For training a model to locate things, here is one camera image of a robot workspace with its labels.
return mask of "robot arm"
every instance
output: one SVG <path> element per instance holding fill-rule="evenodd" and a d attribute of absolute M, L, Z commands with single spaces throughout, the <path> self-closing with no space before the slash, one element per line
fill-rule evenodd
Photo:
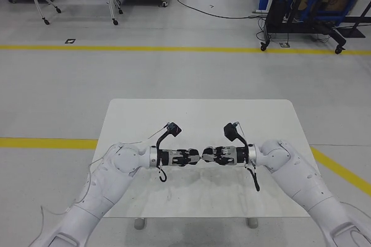
<path fill-rule="evenodd" d="M 181 132 L 175 123 L 165 127 L 167 131 L 158 139 L 156 146 L 146 150 L 141 151 L 132 144 L 122 143 L 110 147 L 92 177 L 88 177 L 79 199 L 61 222 L 54 229 L 42 232 L 30 246 L 83 247 L 101 218 L 122 198 L 140 168 L 158 167 L 161 171 L 160 164 L 196 164 L 199 153 L 195 149 L 159 149 L 166 136 L 177 136 Z"/>
<path fill-rule="evenodd" d="M 239 136 L 236 125 L 229 123 L 224 128 L 230 141 Z M 218 161 L 221 165 L 265 166 L 279 187 L 313 218 L 327 247 L 371 246 L 371 225 L 350 215 L 327 188 L 322 176 L 287 141 L 270 140 L 261 147 L 243 143 L 244 147 L 209 147 L 202 159 Z"/>

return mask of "yellow floor line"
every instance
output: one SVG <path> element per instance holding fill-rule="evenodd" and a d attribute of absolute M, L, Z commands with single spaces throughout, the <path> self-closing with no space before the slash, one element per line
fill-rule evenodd
<path fill-rule="evenodd" d="M 0 148 L 95 149 L 97 143 L 98 140 L 91 139 L 0 138 Z M 310 148 L 317 162 L 329 168 L 371 197 L 371 184 L 330 159 L 319 150 L 313 147 Z"/>
<path fill-rule="evenodd" d="M 0 148 L 95 149 L 97 144 L 89 139 L 0 138 Z"/>
<path fill-rule="evenodd" d="M 227 52 L 227 53 L 262 53 L 260 48 L 232 47 L 187 47 L 187 46 L 47 46 L 47 45 L 11 45 L 0 44 L 0 50 L 43 50 L 43 51 L 163 51 L 163 52 Z M 332 49 L 275 49 L 268 48 L 265 53 L 274 54 L 335 54 Z M 342 55 L 371 56 L 371 51 L 343 51 Z"/>
<path fill-rule="evenodd" d="M 333 161 L 329 157 L 325 156 L 319 150 L 310 147 L 315 157 L 316 161 L 324 165 L 325 167 L 329 168 L 332 172 L 336 173 L 349 183 L 353 184 L 355 187 L 366 193 L 371 197 L 371 184 L 363 180 L 362 178 L 358 177 L 356 174 L 347 170 L 347 168 L 341 166 L 337 162 Z"/>

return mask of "table top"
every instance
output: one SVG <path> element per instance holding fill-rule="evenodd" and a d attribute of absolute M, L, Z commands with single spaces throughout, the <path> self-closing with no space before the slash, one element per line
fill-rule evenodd
<path fill-rule="evenodd" d="M 167 137 L 166 149 L 241 146 L 226 139 L 223 127 L 240 122 L 248 143 L 288 140 L 318 171 L 315 159 L 292 103 L 283 99 L 114 99 L 110 102 L 93 159 L 117 142 L 146 140 L 167 122 L 182 132 Z M 143 143 L 155 144 L 154 136 Z M 164 167 L 168 181 L 160 182 L 158 169 L 140 169 L 122 199 L 105 217 L 308 217 L 288 198 L 264 167 L 257 168 L 261 190 L 241 165 Z"/>

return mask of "caster wheel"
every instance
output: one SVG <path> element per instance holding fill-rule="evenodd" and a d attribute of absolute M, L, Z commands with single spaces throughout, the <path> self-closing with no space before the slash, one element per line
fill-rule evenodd
<path fill-rule="evenodd" d="M 339 53 L 341 53 L 342 50 L 343 50 L 342 48 L 337 47 L 337 48 L 335 49 L 335 54 L 339 54 Z"/>

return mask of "concrete floor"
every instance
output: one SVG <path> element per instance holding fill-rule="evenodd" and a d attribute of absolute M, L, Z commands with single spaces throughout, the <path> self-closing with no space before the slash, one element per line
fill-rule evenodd
<path fill-rule="evenodd" d="M 0 1 L 0 44 L 222 46 L 259 48 L 256 20 L 209 17 L 172 1 L 167 8 L 125 5 L 115 27 L 104 1 L 42 4 Z M 188 0 L 230 16 L 250 15 L 256 1 Z M 371 49 L 371 27 L 351 50 Z M 277 36 L 276 42 L 287 37 Z M 292 48 L 333 49 L 307 35 Z M 272 43 L 272 48 L 279 44 Z M 268 53 L 0 50 L 0 137 L 97 139 L 113 98 L 288 99 L 311 145 L 371 183 L 371 56 Z M 92 150 L 0 149 L 0 246 L 27 246 L 41 225 L 40 204 L 62 211 L 87 174 Z M 340 200 L 371 215 L 371 199 L 324 166 Z M 48 216 L 46 226 L 58 217 Z M 324 246 L 309 218 L 103 219 L 89 246 Z"/>

